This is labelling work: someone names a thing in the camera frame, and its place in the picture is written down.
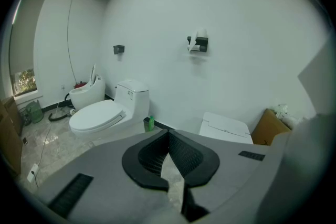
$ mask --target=toilet tank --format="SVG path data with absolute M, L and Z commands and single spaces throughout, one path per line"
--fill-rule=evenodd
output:
M 114 101 L 126 106 L 134 118 L 143 120 L 149 111 L 149 88 L 136 80 L 123 80 L 117 85 Z

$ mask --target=toilet seat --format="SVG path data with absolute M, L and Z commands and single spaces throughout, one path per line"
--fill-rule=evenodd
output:
M 79 110 L 70 119 L 71 129 L 79 132 L 97 132 L 106 129 L 125 117 L 122 105 L 104 100 Z

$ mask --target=marble floor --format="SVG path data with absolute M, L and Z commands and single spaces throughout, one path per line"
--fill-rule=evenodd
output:
M 37 190 L 37 186 L 34 180 L 31 183 L 27 180 L 27 175 L 34 163 L 38 164 L 40 162 L 40 170 L 36 175 L 37 185 L 39 186 L 54 172 L 94 147 L 92 142 L 84 142 L 72 133 L 69 126 L 69 117 L 52 124 L 48 120 L 50 113 L 53 114 L 53 118 L 57 118 L 67 114 L 69 110 L 67 107 L 58 108 L 56 116 L 56 109 L 47 111 L 40 122 L 31 123 L 23 128 L 22 138 L 27 139 L 27 144 L 22 149 L 21 174 L 17 178 L 17 183 L 31 193 Z M 148 123 L 144 122 L 144 125 L 147 131 Z M 168 199 L 177 210 L 181 211 L 184 179 L 169 154 L 164 160 L 161 177 L 169 182 Z

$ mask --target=power outlet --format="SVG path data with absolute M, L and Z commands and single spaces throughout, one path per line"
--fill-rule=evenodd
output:
M 36 163 L 32 166 L 32 168 L 29 171 L 29 174 L 27 176 L 27 180 L 31 183 L 34 180 L 34 175 L 31 173 L 32 171 L 34 172 L 35 176 L 37 175 L 39 168 Z

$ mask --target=toilet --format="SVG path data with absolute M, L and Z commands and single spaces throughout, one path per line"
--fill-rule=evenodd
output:
M 71 90 L 69 95 L 76 110 L 104 100 L 105 82 L 101 76 L 96 75 L 96 64 L 91 69 L 88 83 L 83 87 Z
M 244 122 L 205 112 L 199 134 L 230 142 L 253 144 L 250 131 Z
M 115 100 L 104 100 L 79 110 L 70 119 L 72 132 L 94 145 L 144 133 L 149 112 L 149 88 L 128 79 L 118 83 Z

